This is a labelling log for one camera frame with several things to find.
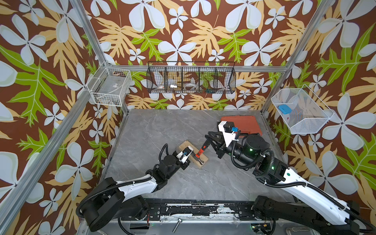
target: screw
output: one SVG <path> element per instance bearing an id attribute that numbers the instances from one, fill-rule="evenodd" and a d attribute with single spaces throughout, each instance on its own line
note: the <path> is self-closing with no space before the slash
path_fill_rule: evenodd
<path id="1" fill-rule="evenodd" d="M 175 225 L 174 230 L 172 230 L 172 233 L 175 233 L 177 227 L 179 226 L 179 224 L 180 224 L 181 222 L 182 222 L 182 219 L 181 219 L 181 218 L 177 219 L 177 224 Z"/>

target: floral wallpaper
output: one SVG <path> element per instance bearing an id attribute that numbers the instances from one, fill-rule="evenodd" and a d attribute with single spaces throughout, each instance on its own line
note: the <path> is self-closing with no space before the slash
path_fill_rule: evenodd
<path id="1" fill-rule="evenodd" d="M 300 54 L 284 88 L 307 85 L 335 114 L 317 134 L 291 135 L 276 108 L 268 116 L 285 160 L 312 184 L 360 204 L 376 225 L 376 2 L 336 1 Z"/>
<path id="2" fill-rule="evenodd" d="M 83 1 L 106 60 L 285 65 L 320 1 L 90 0 Z M 149 94 L 146 73 L 132 73 L 130 108 L 260 109 L 277 74 L 237 73 L 234 94 Z M 184 78 L 192 79 L 189 74 Z M 221 84 L 221 90 L 229 88 Z"/>
<path id="3" fill-rule="evenodd" d="M 98 63 L 68 0 L 0 0 L 0 208 L 59 128 Z M 121 121 L 88 103 L 7 234 L 75 234 Z"/>

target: basket divider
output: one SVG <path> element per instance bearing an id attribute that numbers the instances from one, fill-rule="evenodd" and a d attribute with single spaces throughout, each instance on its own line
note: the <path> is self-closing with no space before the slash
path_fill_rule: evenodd
<path id="1" fill-rule="evenodd" d="M 182 72 L 181 72 L 181 78 L 182 78 L 182 89 L 181 89 L 181 91 L 183 93 L 183 67 L 182 67 Z"/>
<path id="2" fill-rule="evenodd" d="M 199 78 L 199 82 L 197 83 L 197 86 L 198 86 L 198 92 L 200 92 L 200 88 L 201 88 L 201 86 L 200 86 L 200 67 L 199 67 L 199 75 L 198 75 L 198 78 Z"/>
<path id="3" fill-rule="evenodd" d="M 165 88 L 165 92 L 167 93 L 167 67 L 165 67 L 165 72 L 164 72 L 164 75 L 163 75 L 163 85 L 164 85 L 164 88 Z"/>

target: red-handled tool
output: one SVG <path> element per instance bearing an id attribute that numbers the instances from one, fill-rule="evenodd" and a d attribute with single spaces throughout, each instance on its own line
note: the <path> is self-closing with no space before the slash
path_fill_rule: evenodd
<path id="1" fill-rule="evenodd" d="M 196 157 L 200 158 L 200 155 L 209 147 L 210 141 L 206 140 L 205 143 L 202 145 L 200 151 L 196 154 Z"/>

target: gray marble tabletop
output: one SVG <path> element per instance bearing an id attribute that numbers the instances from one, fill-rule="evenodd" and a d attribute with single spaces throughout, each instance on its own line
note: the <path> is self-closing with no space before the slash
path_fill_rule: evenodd
<path id="1" fill-rule="evenodd" d="M 131 180 L 145 175 L 158 163 L 158 154 L 167 143 L 170 154 L 185 140 L 200 149 L 208 131 L 217 131 L 223 116 L 253 115 L 266 141 L 270 142 L 259 111 L 203 110 L 131 110 L 125 128 L 119 133 L 118 144 L 109 162 L 106 177 Z M 144 194 L 150 198 L 197 200 L 255 200 L 258 195 L 281 202 L 293 202 L 291 194 L 259 183 L 252 170 L 244 171 L 232 165 L 230 157 L 222 159 L 212 150 L 205 151 L 209 161 L 199 169 L 191 163 L 179 169 L 161 190 Z"/>

